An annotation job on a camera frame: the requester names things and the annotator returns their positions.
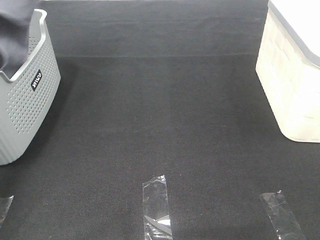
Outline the middle clear tape strip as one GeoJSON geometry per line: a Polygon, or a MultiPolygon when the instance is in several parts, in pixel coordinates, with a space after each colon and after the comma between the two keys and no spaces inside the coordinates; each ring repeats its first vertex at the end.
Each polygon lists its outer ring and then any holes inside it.
{"type": "Polygon", "coordinates": [[[142,184],[143,228],[146,240],[172,240],[173,233],[164,175],[142,184]]]}

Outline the left clear tape strip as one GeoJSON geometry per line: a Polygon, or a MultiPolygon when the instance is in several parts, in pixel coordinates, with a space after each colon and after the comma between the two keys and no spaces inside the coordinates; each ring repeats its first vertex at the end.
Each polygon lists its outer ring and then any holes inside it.
{"type": "Polygon", "coordinates": [[[2,225],[7,217],[13,199],[13,195],[10,197],[0,198],[0,228],[2,228],[2,225]]]}

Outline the clear tape strip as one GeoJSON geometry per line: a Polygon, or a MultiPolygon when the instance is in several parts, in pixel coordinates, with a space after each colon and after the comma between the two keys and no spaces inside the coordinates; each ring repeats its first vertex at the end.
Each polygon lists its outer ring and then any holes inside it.
{"type": "Polygon", "coordinates": [[[172,240],[173,233],[164,175],[142,184],[143,228],[146,240],[172,240]]]}
{"type": "Polygon", "coordinates": [[[262,193],[259,198],[277,240],[307,239],[281,190],[262,193]]]}
{"type": "Polygon", "coordinates": [[[13,195],[10,197],[0,198],[0,228],[2,228],[2,225],[7,217],[13,199],[13,195]]]}

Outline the grey perforated laundry basket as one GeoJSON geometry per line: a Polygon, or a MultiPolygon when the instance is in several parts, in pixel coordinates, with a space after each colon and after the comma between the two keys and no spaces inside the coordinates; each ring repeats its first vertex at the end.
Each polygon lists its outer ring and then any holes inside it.
{"type": "Polygon", "coordinates": [[[20,158],[45,119],[61,75],[46,24],[47,12],[35,9],[31,18],[28,57],[8,78],[0,73],[0,164],[20,158]]]}

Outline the cream storage box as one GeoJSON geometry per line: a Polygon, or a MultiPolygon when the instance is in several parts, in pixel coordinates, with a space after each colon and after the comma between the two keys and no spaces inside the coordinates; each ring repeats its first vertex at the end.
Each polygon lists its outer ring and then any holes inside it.
{"type": "Polygon", "coordinates": [[[320,141],[320,2],[270,0],[256,73],[281,133],[320,141]]]}

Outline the grey microfibre towel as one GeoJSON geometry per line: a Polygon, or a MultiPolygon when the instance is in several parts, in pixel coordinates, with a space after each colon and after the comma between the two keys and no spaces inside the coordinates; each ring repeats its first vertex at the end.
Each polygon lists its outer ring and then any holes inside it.
{"type": "Polygon", "coordinates": [[[37,4],[36,0],[0,2],[0,70],[9,78],[28,57],[29,29],[37,4]]]}

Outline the right clear tape strip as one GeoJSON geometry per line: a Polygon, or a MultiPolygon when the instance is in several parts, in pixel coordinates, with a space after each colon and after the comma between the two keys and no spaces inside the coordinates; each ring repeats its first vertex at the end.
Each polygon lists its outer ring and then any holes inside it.
{"type": "Polygon", "coordinates": [[[277,240],[307,239],[281,190],[262,193],[259,198],[277,240]]]}

